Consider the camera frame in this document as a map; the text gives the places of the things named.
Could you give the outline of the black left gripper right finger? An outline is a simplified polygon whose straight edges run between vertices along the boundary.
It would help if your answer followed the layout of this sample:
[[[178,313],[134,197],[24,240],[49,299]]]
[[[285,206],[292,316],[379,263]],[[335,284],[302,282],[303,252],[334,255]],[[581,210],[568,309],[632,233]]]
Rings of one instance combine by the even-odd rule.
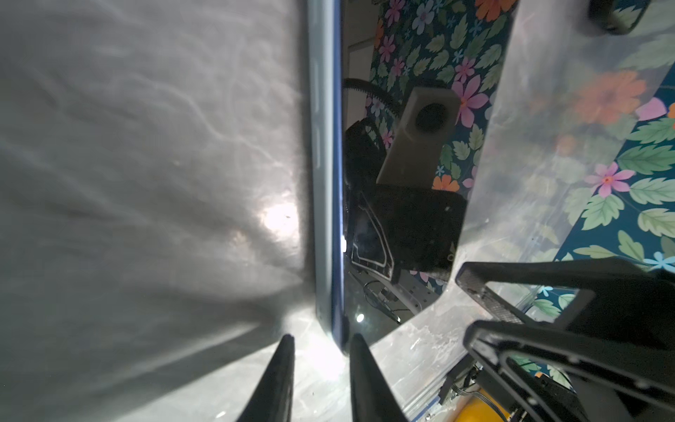
[[[353,335],[349,355],[353,421],[407,422],[361,334]]]

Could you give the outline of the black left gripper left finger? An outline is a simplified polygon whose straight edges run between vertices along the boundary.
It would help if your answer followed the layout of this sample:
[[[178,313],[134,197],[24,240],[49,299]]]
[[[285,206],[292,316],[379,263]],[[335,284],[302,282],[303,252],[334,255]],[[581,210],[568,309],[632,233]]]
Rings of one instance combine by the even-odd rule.
[[[291,420],[295,374],[295,338],[281,338],[272,359],[237,422]]]

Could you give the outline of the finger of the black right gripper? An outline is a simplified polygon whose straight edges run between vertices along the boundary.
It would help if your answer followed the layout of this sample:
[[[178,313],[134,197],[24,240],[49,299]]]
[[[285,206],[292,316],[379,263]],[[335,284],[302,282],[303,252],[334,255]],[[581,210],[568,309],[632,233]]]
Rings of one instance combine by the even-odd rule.
[[[490,288],[492,282],[571,292],[570,303],[551,322],[557,330],[638,346],[674,346],[674,276],[666,270],[648,273],[620,258],[462,265],[457,285],[488,313],[502,322],[535,326],[534,318]]]
[[[674,353],[543,326],[476,321],[463,344],[535,421],[672,421]],[[517,357],[564,372],[580,408],[543,388]]]

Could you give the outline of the light blue phone case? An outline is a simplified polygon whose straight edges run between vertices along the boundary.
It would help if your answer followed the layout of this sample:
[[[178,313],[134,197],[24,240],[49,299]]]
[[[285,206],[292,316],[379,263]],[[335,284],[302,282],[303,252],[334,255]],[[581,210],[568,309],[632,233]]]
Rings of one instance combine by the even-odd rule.
[[[335,128],[335,54],[339,40],[338,1],[309,1],[309,86],[316,316],[326,334],[332,328],[332,215]]]

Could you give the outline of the black phone case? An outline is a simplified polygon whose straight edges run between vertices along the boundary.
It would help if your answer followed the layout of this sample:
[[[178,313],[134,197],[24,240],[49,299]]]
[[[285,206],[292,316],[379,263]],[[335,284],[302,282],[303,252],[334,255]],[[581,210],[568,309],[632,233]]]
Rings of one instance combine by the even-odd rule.
[[[650,0],[591,0],[588,19],[602,33],[630,34],[651,4]]]

